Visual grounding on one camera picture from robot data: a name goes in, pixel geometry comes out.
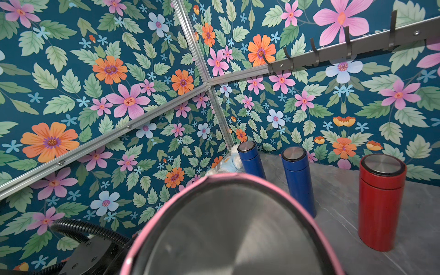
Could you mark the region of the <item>blue thermos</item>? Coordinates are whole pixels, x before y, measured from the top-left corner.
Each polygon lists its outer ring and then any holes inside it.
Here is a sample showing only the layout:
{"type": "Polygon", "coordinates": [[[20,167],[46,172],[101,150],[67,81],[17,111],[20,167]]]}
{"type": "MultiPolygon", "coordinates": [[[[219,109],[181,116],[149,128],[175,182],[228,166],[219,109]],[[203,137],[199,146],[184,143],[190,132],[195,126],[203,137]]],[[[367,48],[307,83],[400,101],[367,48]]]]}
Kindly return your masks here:
{"type": "Polygon", "coordinates": [[[266,179],[259,151],[254,141],[241,143],[237,151],[247,174],[266,179]]]}
{"type": "Polygon", "coordinates": [[[290,195],[315,218],[315,198],[306,150],[288,147],[281,157],[290,195]]]}

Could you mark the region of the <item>pink thermos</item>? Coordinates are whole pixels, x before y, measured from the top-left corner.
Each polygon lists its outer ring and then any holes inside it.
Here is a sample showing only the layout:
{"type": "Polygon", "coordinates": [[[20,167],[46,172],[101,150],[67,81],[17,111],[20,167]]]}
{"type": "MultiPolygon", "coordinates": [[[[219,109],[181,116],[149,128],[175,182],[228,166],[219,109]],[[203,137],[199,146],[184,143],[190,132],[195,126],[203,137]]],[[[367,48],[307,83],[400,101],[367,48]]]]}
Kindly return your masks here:
{"type": "Polygon", "coordinates": [[[147,222],[123,275],[342,275],[312,216],[249,174],[201,178],[147,222]]]}

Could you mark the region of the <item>red thermos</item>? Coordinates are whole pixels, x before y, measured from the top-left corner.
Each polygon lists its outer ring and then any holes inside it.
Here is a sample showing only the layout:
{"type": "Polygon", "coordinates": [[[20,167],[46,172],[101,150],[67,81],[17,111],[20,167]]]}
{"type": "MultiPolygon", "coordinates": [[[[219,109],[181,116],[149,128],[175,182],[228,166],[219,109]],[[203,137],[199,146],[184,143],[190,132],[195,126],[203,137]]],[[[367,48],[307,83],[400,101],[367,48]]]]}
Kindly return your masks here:
{"type": "Polygon", "coordinates": [[[406,173],[391,155],[371,154],[360,162],[358,235],[373,250],[394,248],[406,173]]]}

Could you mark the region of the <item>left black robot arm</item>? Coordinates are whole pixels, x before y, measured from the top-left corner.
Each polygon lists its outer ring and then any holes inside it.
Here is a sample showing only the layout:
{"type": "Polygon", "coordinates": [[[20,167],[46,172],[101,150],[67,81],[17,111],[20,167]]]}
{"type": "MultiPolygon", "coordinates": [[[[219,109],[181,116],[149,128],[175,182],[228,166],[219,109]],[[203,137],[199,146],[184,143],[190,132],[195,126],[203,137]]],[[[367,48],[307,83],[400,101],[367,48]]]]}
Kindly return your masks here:
{"type": "Polygon", "coordinates": [[[136,236],[128,238],[99,225],[71,219],[55,221],[51,227],[79,243],[69,259],[40,271],[2,269],[2,275],[116,275],[136,236]]]}

